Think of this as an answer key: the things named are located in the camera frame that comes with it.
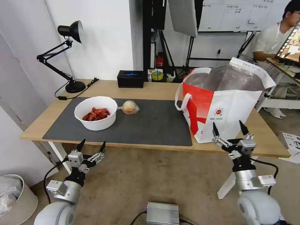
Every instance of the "black lamp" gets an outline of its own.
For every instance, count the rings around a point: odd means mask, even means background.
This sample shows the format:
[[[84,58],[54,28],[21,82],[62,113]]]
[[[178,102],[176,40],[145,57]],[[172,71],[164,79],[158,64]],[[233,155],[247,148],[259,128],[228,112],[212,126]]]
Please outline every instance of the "black lamp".
[[[69,83],[66,85],[66,91],[68,93],[77,93],[77,92],[83,91],[85,89],[85,84],[83,82],[73,80],[72,76],[64,73],[63,71],[58,70],[53,65],[51,65],[47,62],[48,59],[51,59],[52,57],[54,57],[54,56],[58,55],[59,53],[62,53],[65,50],[72,47],[73,41],[70,40],[70,37],[72,37],[75,41],[82,43],[82,40],[83,40],[82,24],[78,20],[78,21],[75,21],[74,23],[72,23],[70,26],[58,26],[57,30],[58,30],[58,33],[60,35],[64,36],[64,38],[66,40],[62,44],[56,46],[55,48],[52,48],[51,50],[45,52],[44,54],[38,55],[37,60],[40,63],[43,63],[44,65],[46,65],[47,67],[52,69],[53,71],[57,72],[59,75],[61,75],[63,78],[65,78],[69,81]],[[53,50],[65,45],[65,44],[67,45],[66,48],[64,48],[58,52],[51,53]]]

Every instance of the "lamp shade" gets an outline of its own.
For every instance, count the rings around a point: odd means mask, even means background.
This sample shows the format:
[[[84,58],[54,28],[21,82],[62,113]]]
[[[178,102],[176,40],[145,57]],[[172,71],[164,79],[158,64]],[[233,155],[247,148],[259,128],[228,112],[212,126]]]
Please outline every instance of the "lamp shade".
[[[57,31],[64,37],[72,37],[75,41],[82,43],[84,33],[83,27],[80,20],[75,21],[70,26],[58,26]]]

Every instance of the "bag handle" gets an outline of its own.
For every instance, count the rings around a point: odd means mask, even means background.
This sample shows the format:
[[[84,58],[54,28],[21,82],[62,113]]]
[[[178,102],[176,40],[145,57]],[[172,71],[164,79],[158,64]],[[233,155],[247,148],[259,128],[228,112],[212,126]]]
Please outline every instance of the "bag handle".
[[[185,95],[185,97],[183,98],[181,107],[180,107],[180,108],[178,107],[178,105],[177,105],[178,95],[179,95],[179,90],[180,90],[180,88],[182,87],[182,85],[183,85],[183,83],[181,83],[181,84],[178,86],[178,89],[177,89],[176,94],[175,94],[175,107],[176,107],[176,109],[177,109],[178,111],[184,110],[184,109],[187,107],[188,100],[189,100],[190,98],[192,98],[192,95],[189,94],[189,93],[187,93],[187,94]]]

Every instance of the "white shirt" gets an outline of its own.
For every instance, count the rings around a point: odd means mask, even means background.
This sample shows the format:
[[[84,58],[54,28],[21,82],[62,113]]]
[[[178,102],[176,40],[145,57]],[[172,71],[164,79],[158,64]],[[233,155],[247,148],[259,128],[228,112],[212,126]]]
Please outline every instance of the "white shirt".
[[[256,34],[252,42],[252,52],[276,54],[292,32],[293,27],[284,34],[279,29],[280,23],[276,23]]]

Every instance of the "gray desk mat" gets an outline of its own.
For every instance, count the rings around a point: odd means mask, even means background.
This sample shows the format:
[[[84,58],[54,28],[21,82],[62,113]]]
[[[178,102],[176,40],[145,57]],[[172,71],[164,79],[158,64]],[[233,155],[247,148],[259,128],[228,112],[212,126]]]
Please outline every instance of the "gray desk mat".
[[[126,115],[117,110],[112,126],[90,131],[74,116],[75,107],[85,99],[73,99],[43,139],[82,141],[86,138],[87,142],[192,146],[188,124],[174,101],[132,99],[140,108],[138,113]],[[121,106],[128,99],[114,100]]]

